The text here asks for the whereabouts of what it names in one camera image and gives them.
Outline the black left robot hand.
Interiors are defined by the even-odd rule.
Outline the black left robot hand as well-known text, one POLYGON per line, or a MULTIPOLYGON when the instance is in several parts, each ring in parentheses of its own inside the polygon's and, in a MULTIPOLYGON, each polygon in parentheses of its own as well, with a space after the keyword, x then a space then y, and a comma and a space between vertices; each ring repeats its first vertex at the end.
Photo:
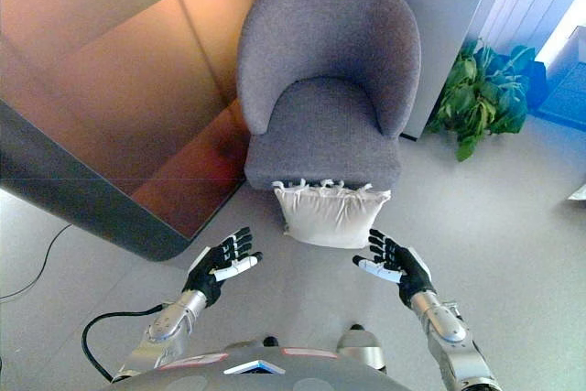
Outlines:
POLYGON ((253 236, 249 227, 243 227, 225 237, 218 245, 206 247, 191 264, 183 291, 199 291, 211 307, 221 295, 225 280, 235 277, 257 265, 261 252, 249 254, 253 236))

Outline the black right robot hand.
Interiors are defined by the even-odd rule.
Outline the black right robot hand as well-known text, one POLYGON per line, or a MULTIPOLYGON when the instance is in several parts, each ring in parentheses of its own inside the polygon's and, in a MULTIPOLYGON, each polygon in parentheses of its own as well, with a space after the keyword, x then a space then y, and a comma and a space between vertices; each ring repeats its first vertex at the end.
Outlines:
POLYGON ((436 292, 431 283, 429 268, 412 247, 404 247, 377 229, 369 231, 369 249, 372 259, 355 255, 353 263, 362 270, 398 285, 399 297, 411 308, 414 295, 436 292))

